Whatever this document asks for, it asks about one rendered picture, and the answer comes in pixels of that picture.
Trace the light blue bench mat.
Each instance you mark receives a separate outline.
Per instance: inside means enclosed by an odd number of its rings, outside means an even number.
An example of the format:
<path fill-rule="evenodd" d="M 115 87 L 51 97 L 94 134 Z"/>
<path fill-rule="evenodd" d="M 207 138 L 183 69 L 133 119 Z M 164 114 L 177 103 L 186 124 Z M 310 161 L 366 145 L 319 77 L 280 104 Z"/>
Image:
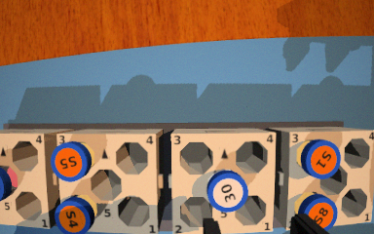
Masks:
<path fill-rule="evenodd" d="M 374 130 L 374 36 L 195 42 L 0 66 L 0 130 L 316 121 Z"/>

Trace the peach bucket adapter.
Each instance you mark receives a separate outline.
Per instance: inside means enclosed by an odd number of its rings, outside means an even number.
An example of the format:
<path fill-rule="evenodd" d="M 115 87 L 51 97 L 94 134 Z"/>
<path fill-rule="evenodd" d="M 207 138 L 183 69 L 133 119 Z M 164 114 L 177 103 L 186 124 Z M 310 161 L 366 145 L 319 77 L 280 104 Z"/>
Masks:
<path fill-rule="evenodd" d="M 10 166 L 18 176 L 16 191 L 0 202 L 0 224 L 48 229 L 56 224 L 59 181 L 51 157 L 57 147 L 56 134 L 72 131 L 0 130 L 0 167 Z"/>
<path fill-rule="evenodd" d="M 58 179 L 61 203 L 76 195 L 96 203 L 88 232 L 159 234 L 165 209 L 164 129 L 85 129 L 56 138 L 57 145 L 85 142 L 94 151 L 87 175 L 73 182 Z"/>
<path fill-rule="evenodd" d="M 218 220 L 221 234 L 273 231 L 275 165 L 276 133 L 256 128 L 175 129 L 168 175 L 172 234 L 203 234 L 203 218 Z M 231 213 L 218 211 L 207 198 L 208 179 L 222 169 L 238 173 L 248 188 L 245 204 Z"/>
<path fill-rule="evenodd" d="M 267 131 L 276 133 L 274 217 L 285 230 L 290 230 L 291 218 L 295 216 L 295 202 L 306 192 L 322 194 L 336 204 L 338 216 L 333 226 L 371 222 L 373 130 L 308 127 L 267 128 Z M 298 166 L 297 149 L 311 139 L 326 139 L 338 146 L 341 163 L 332 177 L 318 179 Z"/>

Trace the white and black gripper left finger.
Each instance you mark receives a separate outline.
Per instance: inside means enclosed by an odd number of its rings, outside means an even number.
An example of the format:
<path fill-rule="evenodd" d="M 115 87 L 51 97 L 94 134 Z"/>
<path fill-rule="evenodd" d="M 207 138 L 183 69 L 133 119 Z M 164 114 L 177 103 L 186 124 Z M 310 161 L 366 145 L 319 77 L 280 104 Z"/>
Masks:
<path fill-rule="evenodd" d="M 203 234 L 221 234 L 218 220 L 214 220 L 214 218 L 204 218 Z"/>

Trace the conical tube with pink liquid and blue cap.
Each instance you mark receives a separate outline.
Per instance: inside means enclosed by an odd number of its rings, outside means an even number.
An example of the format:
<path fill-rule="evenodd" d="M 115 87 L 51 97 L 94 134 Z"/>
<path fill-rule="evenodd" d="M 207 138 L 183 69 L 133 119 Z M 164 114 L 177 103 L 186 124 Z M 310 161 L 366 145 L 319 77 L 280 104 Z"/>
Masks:
<path fill-rule="evenodd" d="M 18 188 L 18 176 L 10 166 L 0 167 L 0 201 L 12 195 Z"/>

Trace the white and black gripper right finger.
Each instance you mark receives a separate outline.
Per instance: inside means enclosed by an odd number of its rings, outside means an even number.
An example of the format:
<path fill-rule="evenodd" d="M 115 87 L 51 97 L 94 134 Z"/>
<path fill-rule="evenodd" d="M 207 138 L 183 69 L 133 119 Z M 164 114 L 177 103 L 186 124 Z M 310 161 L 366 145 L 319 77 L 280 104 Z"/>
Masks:
<path fill-rule="evenodd" d="M 296 214 L 291 218 L 290 234 L 329 234 L 307 214 Z"/>

